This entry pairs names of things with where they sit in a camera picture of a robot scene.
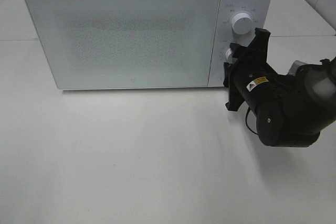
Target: yellow warning sticker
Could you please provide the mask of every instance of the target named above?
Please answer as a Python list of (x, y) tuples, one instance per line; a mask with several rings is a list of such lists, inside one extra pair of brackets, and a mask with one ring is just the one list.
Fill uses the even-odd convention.
[(256, 86), (258, 86), (259, 84), (262, 84), (264, 82), (268, 82), (268, 80), (266, 79), (266, 76), (263, 77), (259, 77), (257, 79), (254, 79), (252, 82), (250, 82), (246, 88), (249, 92), (252, 91), (252, 89), (254, 89)]
[(268, 82), (268, 80), (266, 79), (266, 76), (259, 77), (257, 79), (254, 79), (253, 81), (256, 83), (256, 85), (262, 84), (264, 82)]

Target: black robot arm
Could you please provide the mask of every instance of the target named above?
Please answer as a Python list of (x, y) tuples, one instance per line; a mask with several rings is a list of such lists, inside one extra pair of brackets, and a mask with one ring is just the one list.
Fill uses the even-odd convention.
[(249, 46), (232, 43), (224, 63), (226, 107), (237, 111), (246, 101), (257, 117), (257, 134), (269, 146), (306, 147), (336, 120), (336, 58), (322, 65), (295, 63), (280, 75), (267, 63), (270, 32), (256, 28)]

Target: white table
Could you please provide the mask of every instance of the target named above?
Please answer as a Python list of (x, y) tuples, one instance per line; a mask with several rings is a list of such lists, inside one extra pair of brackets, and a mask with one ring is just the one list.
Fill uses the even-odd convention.
[[(309, 148), (271, 148), (227, 90), (61, 92), (16, 29), (0, 41), (1, 224), (336, 223), (335, 124)], [(269, 44), (280, 73), (335, 54), (335, 36)]]

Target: microwave door window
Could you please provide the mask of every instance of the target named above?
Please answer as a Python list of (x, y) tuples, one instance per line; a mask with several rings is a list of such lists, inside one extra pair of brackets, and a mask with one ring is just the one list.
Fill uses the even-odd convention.
[(61, 89), (207, 86), (218, 0), (27, 1)]

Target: cable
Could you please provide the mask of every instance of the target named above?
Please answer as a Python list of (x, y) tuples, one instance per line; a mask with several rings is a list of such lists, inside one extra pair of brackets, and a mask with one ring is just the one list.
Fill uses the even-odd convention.
[(248, 117), (250, 111), (251, 111), (251, 109), (250, 109), (250, 107), (248, 107), (248, 109), (247, 109), (247, 111), (246, 111), (246, 116), (245, 116), (245, 123), (246, 123), (247, 128), (248, 128), (252, 133), (258, 135), (257, 132), (255, 132), (254, 130), (252, 130), (252, 129), (250, 128), (250, 126), (248, 126), (248, 123), (247, 123), (247, 117)]

